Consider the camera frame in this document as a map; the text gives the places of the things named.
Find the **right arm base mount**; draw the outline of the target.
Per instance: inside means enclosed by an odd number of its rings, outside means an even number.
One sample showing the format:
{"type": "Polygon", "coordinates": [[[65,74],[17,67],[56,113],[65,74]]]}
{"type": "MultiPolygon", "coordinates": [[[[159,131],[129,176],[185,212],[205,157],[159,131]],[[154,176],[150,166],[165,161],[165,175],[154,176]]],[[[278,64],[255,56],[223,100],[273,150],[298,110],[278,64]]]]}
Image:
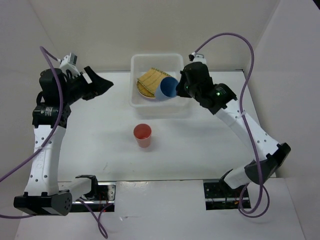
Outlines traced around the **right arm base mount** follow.
{"type": "Polygon", "coordinates": [[[206,210],[238,209],[243,188],[243,185],[236,189],[225,188],[219,179],[204,180],[203,189],[206,210]]]}

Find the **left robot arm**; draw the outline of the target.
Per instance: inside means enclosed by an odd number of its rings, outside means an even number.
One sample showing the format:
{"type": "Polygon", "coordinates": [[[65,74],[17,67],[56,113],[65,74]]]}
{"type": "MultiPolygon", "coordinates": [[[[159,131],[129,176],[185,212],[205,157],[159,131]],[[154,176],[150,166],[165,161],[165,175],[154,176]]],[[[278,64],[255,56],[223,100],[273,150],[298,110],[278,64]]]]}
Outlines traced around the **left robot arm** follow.
{"type": "Polygon", "coordinates": [[[46,69],[40,73],[41,92],[32,113],[34,156],[29,179],[22,195],[13,206],[30,216],[66,216],[74,200],[85,196],[94,200],[100,188],[95,175],[78,175],[68,188],[59,189],[60,151],[66,133],[71,105],[79,99],[91,100],[108,91],[114,84],[97,75],[89,66],[85,73],[46,69]]]}

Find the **fan-shaped bamboo tray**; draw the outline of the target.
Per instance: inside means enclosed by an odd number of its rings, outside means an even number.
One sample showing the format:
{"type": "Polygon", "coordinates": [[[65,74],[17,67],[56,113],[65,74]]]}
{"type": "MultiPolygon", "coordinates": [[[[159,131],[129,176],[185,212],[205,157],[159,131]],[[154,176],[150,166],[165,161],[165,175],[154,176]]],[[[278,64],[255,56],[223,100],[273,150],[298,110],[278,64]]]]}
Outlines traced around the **fan-shaped bamboo tray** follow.
{"type": "Polygon", "coordinates": [[[145,74],[140,76],[137,81],[150,93],[155,94],[157,87],[166,77],[171,77],[171,75],[152,67],[145,74]]]}

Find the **blue plastic cup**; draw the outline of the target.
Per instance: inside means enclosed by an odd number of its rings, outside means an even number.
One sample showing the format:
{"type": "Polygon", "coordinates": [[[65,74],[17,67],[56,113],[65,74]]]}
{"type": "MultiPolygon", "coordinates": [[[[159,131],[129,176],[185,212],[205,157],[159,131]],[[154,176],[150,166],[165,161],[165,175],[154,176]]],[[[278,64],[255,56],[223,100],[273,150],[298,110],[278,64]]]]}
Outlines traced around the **blue plastic cup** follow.
{"type": "Polygon", "coordinates": [[[179,82],[176,78],[167,76],[163,78],[156,88],[155,99],[159,102],[166,101],[177,96],[176,87],[179,82]]]}

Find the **purple plastic plate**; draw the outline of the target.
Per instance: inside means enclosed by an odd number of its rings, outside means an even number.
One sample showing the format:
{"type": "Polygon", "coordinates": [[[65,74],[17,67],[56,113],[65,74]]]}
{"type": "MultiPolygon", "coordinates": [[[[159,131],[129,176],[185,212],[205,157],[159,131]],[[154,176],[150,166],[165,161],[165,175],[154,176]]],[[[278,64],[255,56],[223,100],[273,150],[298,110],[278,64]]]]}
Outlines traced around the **purple plastic plate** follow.
{"type": "Polygon", "coordinates": [[[148,97],[143,95],[142,98],[148,101],[157,102],[157,99],[155,97],[148,97]]]}

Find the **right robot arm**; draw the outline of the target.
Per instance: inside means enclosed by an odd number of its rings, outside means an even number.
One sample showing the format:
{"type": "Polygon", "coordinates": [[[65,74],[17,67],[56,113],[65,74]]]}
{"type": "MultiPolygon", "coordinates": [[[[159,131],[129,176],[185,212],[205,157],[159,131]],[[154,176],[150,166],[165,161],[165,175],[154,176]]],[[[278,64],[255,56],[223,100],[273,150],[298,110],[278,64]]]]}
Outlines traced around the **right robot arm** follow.
{"type": "Polygon", "coordinates": [[[270,137],[246,111],[241,110],[236,94],[224,83],[215,84],[205,64],[192,62],[180,73],[177,95],[194,98],[223,121],[252,153],[249,164],[232,169],[221,178],[220,193],[229,197],[240,186],[251,182],[265,183],[283,164],[291,151],[290,146],[270,137]]]}

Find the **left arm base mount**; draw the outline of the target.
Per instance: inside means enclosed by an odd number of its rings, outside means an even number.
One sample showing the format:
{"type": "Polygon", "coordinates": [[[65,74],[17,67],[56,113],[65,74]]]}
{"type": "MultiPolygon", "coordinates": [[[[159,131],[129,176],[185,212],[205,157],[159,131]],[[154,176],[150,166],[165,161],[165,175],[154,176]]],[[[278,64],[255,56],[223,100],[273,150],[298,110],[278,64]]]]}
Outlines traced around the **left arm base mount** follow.
{"type": "Polygon", "coordinates": [[[104,212],[113,212],[115,209],[116,182],[99,181],[97,186],[92,187],[90,179],[77,178],[64,186],[72,196],[71,213],[88,213],[89,210],[81,203],[83,201],[94,212],[99,213],[104,207],[104,212]]]}

